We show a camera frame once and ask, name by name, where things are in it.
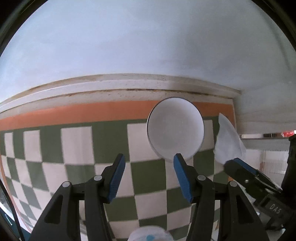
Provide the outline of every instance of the blue dot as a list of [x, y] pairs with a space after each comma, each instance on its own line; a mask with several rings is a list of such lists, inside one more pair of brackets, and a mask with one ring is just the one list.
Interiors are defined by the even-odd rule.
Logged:
[[155, 237], [153, 235], [148, 235], [146, 238], [147, 241], [152, 241], [154, 239], [155, 239]]

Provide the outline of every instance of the silver screw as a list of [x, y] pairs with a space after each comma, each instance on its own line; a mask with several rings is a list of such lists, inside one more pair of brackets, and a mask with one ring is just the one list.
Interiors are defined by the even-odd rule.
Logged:
[[94, 176], [94, 180], [95, 181], [100, 181], [100, 180], [102, 180], [102, 176], [101, 175], [96, 175], [96, 176]]
[[198, 175], [197, 179], [200, 181], [204, 181], [205, 180], [205, 176], [204, 175]]
[[236, 187], [236, 186], [237, 186], [237, 182], [235, 182], [235, 181], [231, 181], [231, 182], [230, 182], [230, 185], [231, 185], [232, 187]]
[[70, 186], [70, 182], [63, 182], [62, 186], [63, 188], [67, 188]]

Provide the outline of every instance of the white bowl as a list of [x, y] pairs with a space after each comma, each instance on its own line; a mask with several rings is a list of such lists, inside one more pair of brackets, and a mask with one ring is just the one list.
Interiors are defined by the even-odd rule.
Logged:
[[147, 136], [156, 154], [172, 161], [176, 153], [185, 160], [194, 156], [204, 139], [204, 123], [198, 109], [183, 98], [159, 102], [147, 120]]

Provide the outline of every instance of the checkered tablecloth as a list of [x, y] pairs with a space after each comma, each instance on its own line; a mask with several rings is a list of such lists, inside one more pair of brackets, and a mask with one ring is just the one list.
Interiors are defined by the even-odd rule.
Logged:
[[[200, 151], [187, 161], [199, 174], [227, 183], [214, 162], [218, 117], [206, 117]], [[126, 158], [116, 198], [105, 205], [112, 237], [127, 240], [146, 225], [168, 230], [175, 240], [187, 236], [195, 206], [183, 198], [173, 164], [151, 149], [146, 120], [66, 124], [0, 132], [0, 151], [8, 188], [24, 221], [34, 227], [62, 182], [82, 183], [115, 160]], [[216, 202], [215, 221], [219, 216]]]

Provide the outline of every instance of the red object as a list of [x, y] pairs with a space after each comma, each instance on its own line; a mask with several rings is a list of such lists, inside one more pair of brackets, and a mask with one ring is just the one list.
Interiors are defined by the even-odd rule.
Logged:
[[290, 137], [292, 135], [294, 135], [294, 131], [283, 131], [283, 134], [282, 134], [282, 136], [284, 137]]

